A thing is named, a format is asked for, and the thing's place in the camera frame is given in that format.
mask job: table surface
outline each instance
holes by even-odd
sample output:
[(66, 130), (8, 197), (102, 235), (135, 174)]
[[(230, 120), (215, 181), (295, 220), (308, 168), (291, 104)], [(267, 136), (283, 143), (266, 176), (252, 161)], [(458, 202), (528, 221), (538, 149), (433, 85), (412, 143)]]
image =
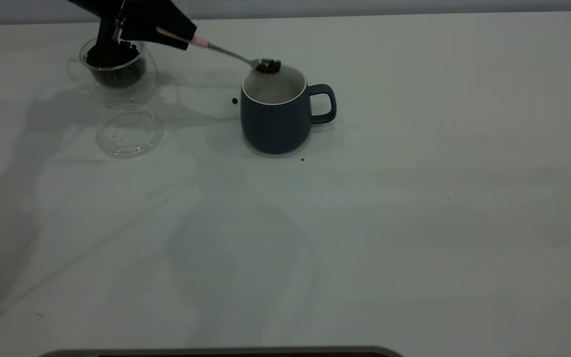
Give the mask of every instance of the table surface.
[(96, 25), (0, 26), (0, 356), (571, 356), (571, 13), (197, 23), (329, 84), (338, 116), (259, 154), (245, 65), (150, 45), (166, 135), (114, 160), (65, 73)]

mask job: spoon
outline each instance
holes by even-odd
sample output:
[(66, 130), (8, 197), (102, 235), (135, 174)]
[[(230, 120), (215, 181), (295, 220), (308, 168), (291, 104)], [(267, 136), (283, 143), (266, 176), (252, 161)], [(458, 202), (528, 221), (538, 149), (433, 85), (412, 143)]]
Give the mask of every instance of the spoon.
[(276, 72), (279, 72), (279, 69), (281, 68), (281, 61), (275, 61), (274, 59), (256, 59), (256, 60), (255, 59), (252, 59), (252, 60), (246, 59), (244, 57), (241, 57), (238, 54), (235, 54), (234, 52), (226, 50), (225, 48), (213, 45), (212, 43), (210, 43), (206, 39), (199, 38), (197, 36), (193, 36), (193, 39), (189, 41), (188, 39), (184, 39), (184, 38), (181, 38), (180, 36), (176, 36), (175, 34), (169, 32), (165, 29), (161, 29), (160, 27), (156, 27), (156, 30), (159, 34), (163, 34), (167, 37), (170, 37), (170, 38), (182, 41), (182, 42), (186, 42), (186, 43), (189, 43), (190, 45), (195, 45), (197, 47), (209, 48), (210, 50), (217, 51), (220, 54), (225, 54), (225, 55), (231, 56), (235, 59), (238, 59), (240, 61), (244, 61), (249, 66), (251, 66), (252, 69), (258, 70), (260, 72), (276, 73)]

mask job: mug rim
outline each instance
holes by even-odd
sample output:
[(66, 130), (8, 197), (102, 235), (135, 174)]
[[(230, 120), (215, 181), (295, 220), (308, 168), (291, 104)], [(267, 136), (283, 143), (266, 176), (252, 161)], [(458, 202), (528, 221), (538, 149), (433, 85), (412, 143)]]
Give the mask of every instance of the mug rim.
[(89, 64), (87, 63), (87, 61), (85, 60), (85, 56), (86, 56), (87, 54), (84, 54), (84, 50), (85, 50), (85, 48), (87, 48), (87, 46), (89, 45), (89, 43), (91, 43), (91, 42), (94, 42), (94, 43), (95, 43), (95, 42), (96, 42), (96, 39), (97, 39), (97, 38), (93, 38), (93, 39), (87, 41), (87, 42), (85, 43), (85, 45), (83, 45), (83, 47), (81, 47), (81, 50), (79, 50), (79, 60), (81, 61), (81, 63), (83, 63), (83, 65), (84, 65), (85, 67), (87, 67), (87, 68), (89, 68), (89, 69), (93, 69), (93, 70), (117, 70), (117, 69), (120, 69), (120, 68), (123, 68), (123, 67), (127, 67), (127, 66), (129, 66), (130, 64), (136, 62), (138, 59), (140, 59), (140, 57), (142, 56), (143, 52), (145, 52), (145, 44), (144, 44), (142, 41), (138, 41), (138, 40), (132, 41), (132, 40), (130, 40), (131, 42), (138, 43), (138, 44), (140, 45), (140, 47), (142, 48), (142, 51), (140, 51), (140, 53), (138, 54), (138, 56), (136, 56), (136, 57), (135, 57), (134, 59), (132, 59), (131, 61), (129, 61), (129, 62), (127, 62), (127, 63), (123, 63), (123, 64), (121, 64), (121, 65), (116, 65), (116, 66), (113, 66), (113, 67), (95, 67), (95, 66), (93, 66), (93, 65), (89, 65)]
[(252, 98), (251, 96), (248, 95), (248, 93), (245, 91), (245, 82), (248, 80), (248, 78), (250, 77), (250, 75), (248, 75), (244, 81), (242, 82), (242, 92), (244, 93), (244, 96), (247, 99), (252, 100), (252, 102), (255, 102), (257, 104), (261, 104), (263, 106), (283, 106), (283, 104), (288, 104), (296, 99), (298, 99), (299, 97), (301, 97), (301, 95), (305, 92), (306, 88), (308, 88), (308, 79), (305, 77), (305, 75), (303, 75), (303, 73), (301, 73), (300, 70), (298, 70), (297, 68), (294, 67), (290, 67), (288, 65), (281, 65), (281, 67), (288, 67), (291, 70), (294, 70), (294, 72), (297, 72), (298, 74), (301, 75), (301, 77), (303, 77), (303, 88), (301, 88), (301, 91), (299, 92), (299, 94), (295, 95), (294, 98), (292, 99), (288, 99), (285, 102), (281, 102), (281, 103), (264, 103), (264, 102), (260, 102), (259, 100), (256, 100), (254, 98)]

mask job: mug handle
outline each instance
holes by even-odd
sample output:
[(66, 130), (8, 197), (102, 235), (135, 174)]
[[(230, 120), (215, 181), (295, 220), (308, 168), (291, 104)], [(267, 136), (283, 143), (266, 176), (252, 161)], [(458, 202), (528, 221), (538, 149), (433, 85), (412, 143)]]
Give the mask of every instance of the mug handle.
[(72, 81), (76, 83), (83, 84), (83, 65), (80, 59), (70, 59), (65, 65), (65, 71), (72, 78)]
[(324, 124), (325, 122), (331, 122), (336, 118), (336, 97), (334, 96), (334, 91), (327, 84), (314, 84), (310, 86), (310, 97), (317, 94), (327, 94), (329, 96), (329, 101), (332, 104), (332, 108), (329, 113), (325, 115), (313, 115), (312, 124)]

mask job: glass cup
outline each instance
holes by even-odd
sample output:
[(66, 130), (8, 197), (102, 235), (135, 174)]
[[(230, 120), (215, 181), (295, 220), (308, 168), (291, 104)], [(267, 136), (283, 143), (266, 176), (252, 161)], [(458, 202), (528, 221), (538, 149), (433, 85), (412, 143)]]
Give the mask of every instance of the glass cup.
[(157, 69), (153, 57), (142, 41), (128, 42), (136, 46), (139, 54), (125, 64), (115, 67), (89, 65), (87, 54), (96, 44), (94, 38), (81, 48), (79, 58), (70, 59), (66, 65), (70, 77), (109, 108), (143, 103), (156, 89)]

